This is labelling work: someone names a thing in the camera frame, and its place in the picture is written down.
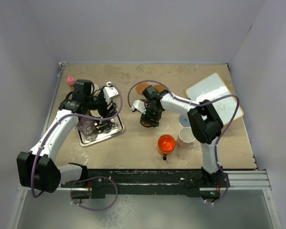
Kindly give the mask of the silver metal tray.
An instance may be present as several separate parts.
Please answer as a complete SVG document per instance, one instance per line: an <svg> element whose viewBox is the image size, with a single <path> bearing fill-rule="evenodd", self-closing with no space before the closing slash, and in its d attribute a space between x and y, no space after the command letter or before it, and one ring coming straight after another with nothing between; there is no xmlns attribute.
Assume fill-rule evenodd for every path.
<svg viewBox="0 0 286 229"><path fill-rule="evenodd" d="M116 137L125 131L125 126L121 114L118 114L114 119L104 122L94 121L94 131L91 135L84 135L79 130L76 130L76 136L81 146L87 147L101 141Z"/></svg>

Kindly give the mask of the pink mug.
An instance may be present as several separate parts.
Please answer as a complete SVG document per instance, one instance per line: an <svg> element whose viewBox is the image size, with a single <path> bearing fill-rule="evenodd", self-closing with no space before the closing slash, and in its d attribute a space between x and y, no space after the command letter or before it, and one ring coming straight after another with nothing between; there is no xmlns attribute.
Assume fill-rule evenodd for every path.
<svg viewBox="0 0 286 229"><path fill-rule="evenodd" d="M193 135L192 129L190 127L182 128L177 137L177 145L181 148L188 148L195 141L195 137Z"/></svg>

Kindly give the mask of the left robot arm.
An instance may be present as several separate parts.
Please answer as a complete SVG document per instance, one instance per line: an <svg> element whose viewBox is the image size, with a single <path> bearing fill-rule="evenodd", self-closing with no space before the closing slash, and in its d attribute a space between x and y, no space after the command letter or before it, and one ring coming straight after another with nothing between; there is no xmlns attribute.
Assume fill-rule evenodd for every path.
<svg viewBox="0 0 286 229"><path fill-rule="evenodd" d="M86 166L69 163L58 167L55 159L66 137L80 120L107 121L118 116L118 112L113 112L116 107L112 100L121 92L113 83L107 82L97 96L93 92L94 85L90 80L76 80L74 89L60 103L45 134L28 152L20 152L17 156L20 184L29 187L34 198L43 192L52 193L59 185L68 182L78 187L87 185Z"/></svg>

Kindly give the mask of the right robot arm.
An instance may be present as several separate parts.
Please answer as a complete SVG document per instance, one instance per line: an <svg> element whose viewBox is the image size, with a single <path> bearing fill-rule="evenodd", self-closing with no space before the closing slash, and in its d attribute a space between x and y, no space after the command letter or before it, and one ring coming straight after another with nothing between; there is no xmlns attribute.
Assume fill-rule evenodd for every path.
<svg viewBox="0 0 286 229"><path fill-rule="evenodd" d="M141 113L140 124L150 128L158 127L163 111L173 111L186 115L190 123L190 130L194 138L201 144L203 156L203 183L213 187L223 176L229 186L228 175L223 171L219 162L218 143L226 129L224 123L213 106L213 102L204 100L198 104L181 98L169 90L158 91L149 85L142 91L146 101L138 100L133 105L135 111Z"/></svg>

